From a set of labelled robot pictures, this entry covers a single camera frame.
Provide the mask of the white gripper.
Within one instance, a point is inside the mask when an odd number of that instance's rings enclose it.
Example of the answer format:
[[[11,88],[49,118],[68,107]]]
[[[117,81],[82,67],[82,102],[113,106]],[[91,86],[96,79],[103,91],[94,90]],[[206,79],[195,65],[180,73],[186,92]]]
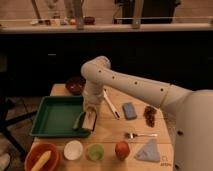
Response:
[[[99,113],[100,106],[103,100],[103,93],[88,93],[86,91],[83,92],[83,109],[88,111],[95,111]]]

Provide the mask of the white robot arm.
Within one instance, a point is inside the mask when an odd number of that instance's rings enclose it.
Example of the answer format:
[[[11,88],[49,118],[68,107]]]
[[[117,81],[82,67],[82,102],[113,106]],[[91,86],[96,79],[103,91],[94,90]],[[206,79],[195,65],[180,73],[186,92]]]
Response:
[[[213,171],[213,90],[192,91],[115,72],[105,56],[81,67],[84,107],[97,109],[110,86],[176,116],[173,171]]]

